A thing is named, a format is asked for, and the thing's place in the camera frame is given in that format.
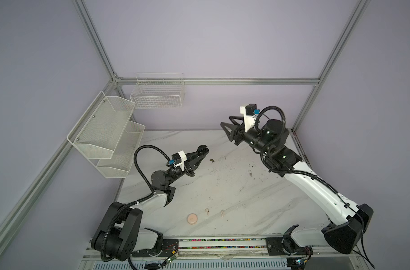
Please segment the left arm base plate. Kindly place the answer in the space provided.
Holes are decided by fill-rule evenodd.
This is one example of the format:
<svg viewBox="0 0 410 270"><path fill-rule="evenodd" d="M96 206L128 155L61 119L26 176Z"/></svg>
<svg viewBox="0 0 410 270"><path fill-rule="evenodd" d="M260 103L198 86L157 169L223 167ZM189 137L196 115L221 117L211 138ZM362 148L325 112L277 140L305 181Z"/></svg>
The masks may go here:
<svg viewBox="0 0 410 270"><path fill-rule="evenodd" d="M176 238L163 238L158 240L156 245L151 249L143 249L131 254L133 258L167 258L179 248L179 240Z"/></svg>

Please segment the pink round charging case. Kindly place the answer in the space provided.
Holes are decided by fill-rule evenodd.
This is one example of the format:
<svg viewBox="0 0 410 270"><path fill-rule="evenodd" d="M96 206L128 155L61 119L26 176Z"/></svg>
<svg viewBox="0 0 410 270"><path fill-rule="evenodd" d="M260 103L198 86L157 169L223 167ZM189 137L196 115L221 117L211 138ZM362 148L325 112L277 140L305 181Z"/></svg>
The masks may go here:
<svg viewBox="0 0 410 270"><path fill-rule="evenodd" d="M197 216L196 214L194 214L194 213L189 214L189 215L187 216L187 222L188 222L190 225L196 224L196 223L198 222L198 216Z"/></svg>

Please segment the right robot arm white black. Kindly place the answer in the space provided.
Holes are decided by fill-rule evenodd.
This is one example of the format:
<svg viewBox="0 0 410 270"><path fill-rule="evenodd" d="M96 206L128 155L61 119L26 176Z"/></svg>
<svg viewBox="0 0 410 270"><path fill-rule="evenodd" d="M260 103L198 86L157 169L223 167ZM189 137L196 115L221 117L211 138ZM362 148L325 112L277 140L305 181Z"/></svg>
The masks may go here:
<svg viewBox="0 0 410 270"><path fill-rule="evenodd" d="M373 216L367 204L357 204L320 178L297 152L286 144L289 130L280 120L271 119L262 129L245 129L241 117L230 116L230 122L220 125L229 141L247 143L271 173L276 173L302 190L327 216L327 222L313 228L293 225L284 234L284 252L296 248L329 245L342 254L350 254L361 241Z"/></svg>

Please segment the black earbud charging case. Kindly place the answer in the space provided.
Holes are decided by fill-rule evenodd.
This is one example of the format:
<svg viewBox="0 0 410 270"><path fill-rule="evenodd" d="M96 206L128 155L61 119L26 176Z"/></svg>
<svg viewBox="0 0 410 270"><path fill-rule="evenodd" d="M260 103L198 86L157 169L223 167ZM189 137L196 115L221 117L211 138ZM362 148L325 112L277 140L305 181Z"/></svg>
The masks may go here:
<svg viewBox="0 0 410 270"><path fill-rule="evenodd" d="M197 148L197 152L198 152L198 155L200 155L200 156L207 155L209 153L209 149L206 145L200 145Z"/></svg>

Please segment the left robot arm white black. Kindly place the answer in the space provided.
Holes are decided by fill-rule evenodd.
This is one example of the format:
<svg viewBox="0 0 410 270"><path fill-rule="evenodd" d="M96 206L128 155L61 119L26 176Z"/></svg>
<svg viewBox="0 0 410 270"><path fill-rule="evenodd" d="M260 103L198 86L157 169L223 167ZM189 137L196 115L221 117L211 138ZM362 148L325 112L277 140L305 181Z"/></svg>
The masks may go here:
<svg viewBox="0 0 410 270"><path fill-rule="evenodd" d="M153 149L162 154L167 170L155 171L148 179L137 161L143 149ZM108 207L91 241L91 248L99 252L101 261L125 261L132 253L142 250L156 254L161 252L163 234L143 227L142 219L145 214L168 206L176 192L172 184L182 176L194 177L208 153L206 145L200 145L192 153L180 151L172 156L153 145L141 146L134 152L134 166L151 192L141 199L128 203L116 201Z"/></svg>

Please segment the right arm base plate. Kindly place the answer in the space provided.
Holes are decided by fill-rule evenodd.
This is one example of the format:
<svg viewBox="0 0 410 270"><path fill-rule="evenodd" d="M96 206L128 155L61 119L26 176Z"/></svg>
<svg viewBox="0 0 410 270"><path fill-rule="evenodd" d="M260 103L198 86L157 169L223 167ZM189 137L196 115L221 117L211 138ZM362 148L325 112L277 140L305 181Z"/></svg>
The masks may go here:
<svg viewBox="0 0 410 270"><path fill-rule="evenodd" d="M307 255L313 254L310 246L298 246L291 237L268 237L265 239L269 255Z"/></svg>

